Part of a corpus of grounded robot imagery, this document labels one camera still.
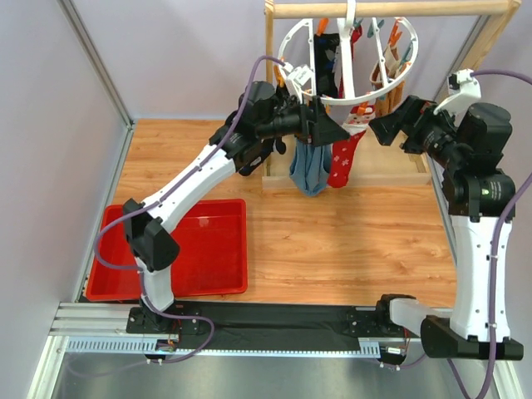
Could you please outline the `red santa sock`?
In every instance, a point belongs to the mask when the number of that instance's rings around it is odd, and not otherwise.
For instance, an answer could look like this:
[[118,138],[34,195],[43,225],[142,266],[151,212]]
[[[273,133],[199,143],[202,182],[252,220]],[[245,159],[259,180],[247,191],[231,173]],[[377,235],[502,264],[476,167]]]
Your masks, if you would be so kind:
[[349,181],[354,155],[357,146],[366,134],[369,121],[375,117],[375,108],[368,102],[354,106],[342,128],[349,137],[332,145],[332,160],[328,176],[328,185],[339,189],[345,187]]
[[337,19],[340,37],[342,99],[353,101],[356,97],[353,80],[354,44],[362,37],[362,26],[349,26],[345,18]]

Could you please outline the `teal blue sock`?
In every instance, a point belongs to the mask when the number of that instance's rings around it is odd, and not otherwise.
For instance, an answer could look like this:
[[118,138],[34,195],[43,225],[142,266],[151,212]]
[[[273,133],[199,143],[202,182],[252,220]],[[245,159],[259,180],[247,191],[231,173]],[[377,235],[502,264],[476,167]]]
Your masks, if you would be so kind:
[[289,177],[304,195],[313,197],[327,188],[331,163],[329,145],[312,146],[297,140]]

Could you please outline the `black sock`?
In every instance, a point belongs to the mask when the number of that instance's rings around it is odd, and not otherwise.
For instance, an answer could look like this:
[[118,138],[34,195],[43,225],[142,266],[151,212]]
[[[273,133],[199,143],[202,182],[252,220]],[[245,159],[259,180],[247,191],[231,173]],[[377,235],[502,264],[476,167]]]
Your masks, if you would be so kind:
[[242,176],[251,175],[259,166],[261,166],[274,152],[284,155],[287,146],[281,137],[270,138],[262,142],[260,152],[253,160],[245,163],[240,169],[239,174]]
[[335,83],[334,66],[337,47],[340,43],[338,33],[315,34],[313,38],[314,62],[317,93],[320,96],[336,98],[338,88]]

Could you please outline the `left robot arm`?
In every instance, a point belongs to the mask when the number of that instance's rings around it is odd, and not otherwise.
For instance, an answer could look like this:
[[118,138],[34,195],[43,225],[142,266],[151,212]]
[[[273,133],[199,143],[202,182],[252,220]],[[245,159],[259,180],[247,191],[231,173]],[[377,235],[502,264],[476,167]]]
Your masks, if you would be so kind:
[[238,100],[239,108],[209,138],[208,144],[161,191],[123,206],[126,242],[140,275],[140,305],[129,315],[128,333],[175,334],[185,321],[199,315],[175,307],[171,267],[180,254],[172,237],[183,217],[216,185],[230,176],[253,172],[266,159],[264,148],[286,135],[314,147],[331,145],[349,134],[315,96],[303,102],[286,88],[252,81]]

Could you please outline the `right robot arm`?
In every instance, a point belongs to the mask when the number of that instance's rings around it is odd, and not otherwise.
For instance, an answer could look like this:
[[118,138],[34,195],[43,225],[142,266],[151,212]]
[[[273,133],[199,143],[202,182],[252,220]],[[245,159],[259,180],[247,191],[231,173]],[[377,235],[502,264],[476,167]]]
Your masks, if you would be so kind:
[[392,323],[421,339],[428,357],[519,361],[505,311],[505,246],[515,216],[515,183],[499,169],[512,133],[510,113],[476,102],[461,123],[433,101],[409,96],[370,123],[380,145],[399,133],[407,154],[425,154],[443,169],[442,191],[456,240],[456,299],[450,315],[408,295],[382,296]]

